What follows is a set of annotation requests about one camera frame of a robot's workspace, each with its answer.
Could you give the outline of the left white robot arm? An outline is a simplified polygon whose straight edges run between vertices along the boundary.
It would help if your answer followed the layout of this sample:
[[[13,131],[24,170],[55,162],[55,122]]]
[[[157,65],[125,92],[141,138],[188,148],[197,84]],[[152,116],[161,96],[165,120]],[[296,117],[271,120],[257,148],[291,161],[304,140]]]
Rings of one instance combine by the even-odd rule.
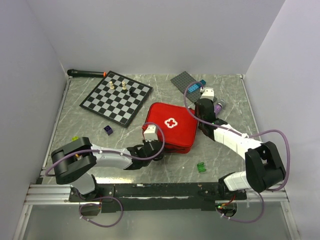
[[[69,184],[87,201],[93,201],[98,197],[99,189],[95,177],[88,173],[90,169],[110,167],[133,171],[163,157],[164,144],[156,139],[114,149],[92,144],[88,137],[81,137],[51,153],[51,168],[58,185]]]

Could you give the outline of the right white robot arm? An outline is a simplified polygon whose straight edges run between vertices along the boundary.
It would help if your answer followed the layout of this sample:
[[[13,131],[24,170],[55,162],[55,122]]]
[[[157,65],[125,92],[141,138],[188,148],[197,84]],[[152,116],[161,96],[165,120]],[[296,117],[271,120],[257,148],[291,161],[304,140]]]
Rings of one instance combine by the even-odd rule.
[[[236,191],[252,189],[257,193],[272,190],[272,186],[288,181],[288,176],[276,145],[250,138],[235,130],[226,121],[216,117],[214,103],[207,98],[195,103],[195,117],[199,129],[211,140],[220,143],[245,161],[245,171],[229,173],[221,177],[219,196],[230,199]]]

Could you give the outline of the red black medicine bag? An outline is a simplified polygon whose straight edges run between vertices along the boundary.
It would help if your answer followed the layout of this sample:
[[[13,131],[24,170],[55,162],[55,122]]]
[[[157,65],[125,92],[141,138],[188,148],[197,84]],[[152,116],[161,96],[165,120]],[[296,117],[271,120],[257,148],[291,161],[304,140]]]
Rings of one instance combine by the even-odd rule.
[[[149,108],[142,134],[149,125],[157,127],[158,140],[165,142],[165,152],[186,154],[195,142],[198,121],[185,107],[156,102]]]

